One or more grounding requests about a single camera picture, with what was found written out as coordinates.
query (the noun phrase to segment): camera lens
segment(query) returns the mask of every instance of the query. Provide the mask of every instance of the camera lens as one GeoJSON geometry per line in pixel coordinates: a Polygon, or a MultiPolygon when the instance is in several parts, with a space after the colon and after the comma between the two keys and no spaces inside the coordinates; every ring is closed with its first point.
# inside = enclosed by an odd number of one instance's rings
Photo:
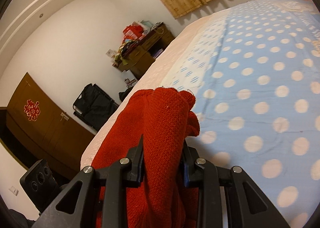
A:
{"type": "Polygon", "coordinates": [[[43,171],[46,175],[49,175],[49,169],[47,167],[44,167],[43,171]]]}
{"type": "Polygon", "coordinates": [[[44,182],[44,176],[41,172],[38,173],[37,179],[38,179],[39,184],[42,185],[44,182]]]}
{"type": "Polygon", "coordinates": [[[37,183],[36,183],[35,181],[32,181],[31,187],[32,187],[32,189],[33,189],[34,191],[37,191],[37,190],[38,190],[38,185],[37,185],[37,183]]]}

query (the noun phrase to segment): bed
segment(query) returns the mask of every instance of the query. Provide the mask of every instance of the bed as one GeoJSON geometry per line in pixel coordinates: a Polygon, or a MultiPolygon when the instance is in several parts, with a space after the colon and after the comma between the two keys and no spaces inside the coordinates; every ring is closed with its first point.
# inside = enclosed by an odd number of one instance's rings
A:
{"type": "Polygon", "coordinates": [[[90,165],[139,89],[190,90],[201,132],[187,143],[239,165],[292,228],[320,201],[320,14],[311,0],[256,0],[187,26],[82,156],[90,165]]]}

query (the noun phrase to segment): red sweater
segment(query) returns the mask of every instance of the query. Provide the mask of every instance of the red sweater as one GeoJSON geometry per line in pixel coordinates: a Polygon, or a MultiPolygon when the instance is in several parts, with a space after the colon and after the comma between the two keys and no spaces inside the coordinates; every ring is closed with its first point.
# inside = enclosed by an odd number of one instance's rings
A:
{"type": "Polygon", "coordinates": [[[191,93],[173,88],[137,91],[99,148],[92,162],[95,169],[125,157],[143,134],[145,176],[140,188],[127,189],[129,228],[196,227],[197,189],[184,188],[177,173],[184,138],[200,131],[190,111],[194,103],[191,93]]]}

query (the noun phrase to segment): desk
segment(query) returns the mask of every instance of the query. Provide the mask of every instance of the desk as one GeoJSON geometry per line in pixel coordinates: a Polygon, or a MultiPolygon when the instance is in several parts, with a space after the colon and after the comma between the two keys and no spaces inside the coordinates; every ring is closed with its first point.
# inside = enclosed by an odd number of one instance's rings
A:
{"type": "Polygon", "coordinates": [[[157,28],[151,30],[143,39],[141,39],[134,50],[123,55],[128,64],[124,65],[121,62],[118,69],[121,72],[130,70],[139,80],[155,61],[152,57],[152,53],[161,48],[166,49],[172,40],[174,40],[174,36],[167,29],[165,24],[161,23],[157,28]]]}

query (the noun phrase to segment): red knitted garment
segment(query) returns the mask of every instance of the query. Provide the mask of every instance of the red knitted garment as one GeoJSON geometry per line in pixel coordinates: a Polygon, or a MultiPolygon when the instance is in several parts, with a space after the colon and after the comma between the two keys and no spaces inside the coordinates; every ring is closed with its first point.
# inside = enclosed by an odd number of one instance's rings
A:
{"type": "Polygon", "coordinates": [[[129,228],[196,227],[197,189],[184,188],[177,174],[184,138],[200,131],[190,111],[194,103],[191,93],[173,88],[137,91],[98,150],[95,169],[125,157],[143,134],[145,176],[140,188],[127,189],[129,228]]]}

